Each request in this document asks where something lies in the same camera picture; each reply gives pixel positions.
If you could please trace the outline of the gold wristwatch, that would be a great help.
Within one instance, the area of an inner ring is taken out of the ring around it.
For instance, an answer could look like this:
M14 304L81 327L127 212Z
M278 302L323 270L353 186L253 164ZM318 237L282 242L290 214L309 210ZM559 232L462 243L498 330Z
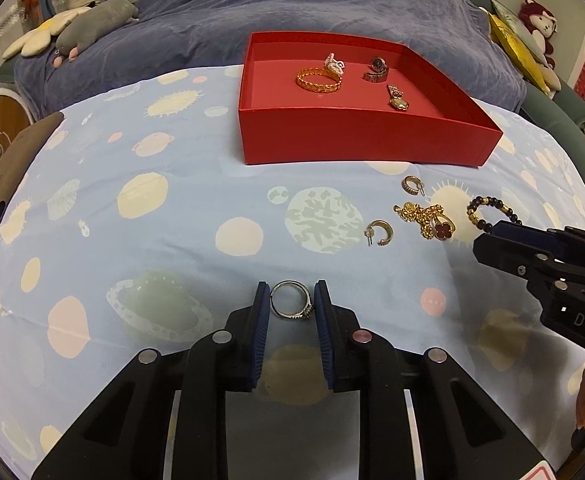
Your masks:
M407 112L410 108L410 103L403 97L403 91L394 84L388 84L387 90L389 93L389 105L394 110L399 112Z

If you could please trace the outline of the silver blue-dial wristwatch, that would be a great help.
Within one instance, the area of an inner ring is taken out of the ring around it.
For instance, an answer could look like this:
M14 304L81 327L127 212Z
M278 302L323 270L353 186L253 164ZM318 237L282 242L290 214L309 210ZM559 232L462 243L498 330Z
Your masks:
M386 61L379 56L373 58L370 62L369 69L363 74L363 79L368 82L384 82L387 80L389 67Z

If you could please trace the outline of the gold chain-link bangle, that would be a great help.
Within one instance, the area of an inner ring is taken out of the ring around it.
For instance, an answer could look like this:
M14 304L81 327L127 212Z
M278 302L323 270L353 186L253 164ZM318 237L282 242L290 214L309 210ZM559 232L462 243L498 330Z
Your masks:
M343 76L327 68L304 68L297 73L296 84L302 90L312 93L334 93L341 88Z

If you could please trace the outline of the gold hoop earring near pearls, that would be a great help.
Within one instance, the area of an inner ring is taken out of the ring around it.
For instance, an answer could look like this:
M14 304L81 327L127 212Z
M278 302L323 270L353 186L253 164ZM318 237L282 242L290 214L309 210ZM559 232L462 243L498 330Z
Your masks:
M385 247L393 241L393 237L395 237L395 230L388 221L376 219L373 220L368 226L366 226L364 229L364 236L366 238L367 245L370 247L372 247L374 244Z

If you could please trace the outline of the green sofa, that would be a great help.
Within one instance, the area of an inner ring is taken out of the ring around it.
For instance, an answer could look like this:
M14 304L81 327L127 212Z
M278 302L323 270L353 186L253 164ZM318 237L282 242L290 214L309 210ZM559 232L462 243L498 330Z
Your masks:
M561 90L550 99L523 77L514 65L515 74L526 85L526 96L515 110L522 118L550 133L562 145L585 181L585 101L565 81Z

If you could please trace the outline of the gold hoop earring near box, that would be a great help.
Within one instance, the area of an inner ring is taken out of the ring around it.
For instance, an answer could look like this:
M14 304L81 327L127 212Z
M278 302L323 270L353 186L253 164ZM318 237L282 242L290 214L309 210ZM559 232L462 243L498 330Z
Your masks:
M404 192L410 194L412 196L424 196L425 195L425 186L424 183L419 177L412 176L409 174L408 176L404 177L401 181L401 186L404 189Z

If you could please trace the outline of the blue planet-print tablecloth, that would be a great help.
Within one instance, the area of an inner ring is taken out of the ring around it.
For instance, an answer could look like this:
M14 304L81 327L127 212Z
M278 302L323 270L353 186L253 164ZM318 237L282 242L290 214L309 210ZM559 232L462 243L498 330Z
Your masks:
M466 206L585 229L585 185L550 133L502 130L480 168L407 162L248 167L237 66L76 103L0 224L0 455L25 479L137 352L222 327L259 282L325 280L396 347L445 348L544 457L570 450L585 352L543 327L524 281L479 264ZM424 196L404 192L411 174ZM373 220L395 230L367 245Z

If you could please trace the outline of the beige plush toy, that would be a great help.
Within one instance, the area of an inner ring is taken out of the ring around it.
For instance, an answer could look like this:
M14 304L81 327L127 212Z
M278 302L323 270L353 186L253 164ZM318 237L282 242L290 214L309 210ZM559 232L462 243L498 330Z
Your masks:
M554 70L552 70L549 66L544 66L543 64L539 65L539 70L542 74L545 84L547 85L547 88L550 89L550 92L558 92L562 89L562 83L555 74Z

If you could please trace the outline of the gold shiny cushion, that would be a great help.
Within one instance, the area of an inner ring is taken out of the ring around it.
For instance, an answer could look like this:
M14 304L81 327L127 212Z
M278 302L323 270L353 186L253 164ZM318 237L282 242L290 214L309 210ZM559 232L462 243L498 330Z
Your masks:
M551 90L543 78L539 64L535 62L532 53L521 41L521 38L496 15L488 12L487 17L490 24L491 39L504 50L527 81L534 84L546 96L549 96Z

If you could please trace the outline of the red cardboard box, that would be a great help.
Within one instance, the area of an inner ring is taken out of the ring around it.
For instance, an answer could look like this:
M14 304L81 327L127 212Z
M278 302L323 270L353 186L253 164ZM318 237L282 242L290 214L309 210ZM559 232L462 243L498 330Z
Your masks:
M384 82L363 74L383 58ZM334 93L296 84L304 68L343 76ZM388 84L407 112L389 105ZM502 131L453 80L403 44L331 32L255 32L240 85L238 118L248 165L278 162L418 162L480 167Z

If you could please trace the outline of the red monkey plush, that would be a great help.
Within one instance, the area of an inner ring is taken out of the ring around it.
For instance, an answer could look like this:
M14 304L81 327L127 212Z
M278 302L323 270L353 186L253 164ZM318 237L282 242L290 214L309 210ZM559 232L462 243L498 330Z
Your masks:
M553 13L535 0L524 0L518 17L543 52L547 66L555 68L555 61L552 58L554 48L550 43L550 39L557 32L557 19Z

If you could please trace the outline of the grey silver cushion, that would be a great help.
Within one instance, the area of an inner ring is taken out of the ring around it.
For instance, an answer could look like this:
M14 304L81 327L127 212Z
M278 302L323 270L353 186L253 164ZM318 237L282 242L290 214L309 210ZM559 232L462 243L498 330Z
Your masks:
M498 0L491 0L491 3L498 18L504 24L509 26L509 29L524 43L535 60L544 66L547 66L547 59L545 58L544 50L540 47L538 41L535 40L532 33L529 32L525 23L511 10L507 9L506 6L503 6L501 2L498 2Z

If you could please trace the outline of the blue-grey sofa blanket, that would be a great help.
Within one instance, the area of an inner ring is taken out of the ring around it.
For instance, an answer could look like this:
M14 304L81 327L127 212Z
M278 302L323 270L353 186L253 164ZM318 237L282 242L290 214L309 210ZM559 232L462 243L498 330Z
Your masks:
M242 62L261 30L338 32L405 44L476 99L518 110L526 86L469 0L140 0L140 18L60 67L45 51L14 68L43 117L114 88L181 68Z

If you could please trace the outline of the grey plush animal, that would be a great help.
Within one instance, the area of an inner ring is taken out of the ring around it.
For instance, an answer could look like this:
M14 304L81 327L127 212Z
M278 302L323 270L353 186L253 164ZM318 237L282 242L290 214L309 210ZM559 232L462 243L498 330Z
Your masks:
M60 33L55 42L53 66L75 60L97 40L138 20L140 0L107 0L78 15Z

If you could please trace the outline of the cream flower plush pillow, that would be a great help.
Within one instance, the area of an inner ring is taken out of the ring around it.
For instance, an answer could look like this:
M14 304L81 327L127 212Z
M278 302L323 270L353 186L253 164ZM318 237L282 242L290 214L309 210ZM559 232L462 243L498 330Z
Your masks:
M15 40L2 54L4 61L10 60L17 54L24 58L32 58L46 50L57 37L78 15L90 11L88 6L80 6L55 14L40 26L30 30Z

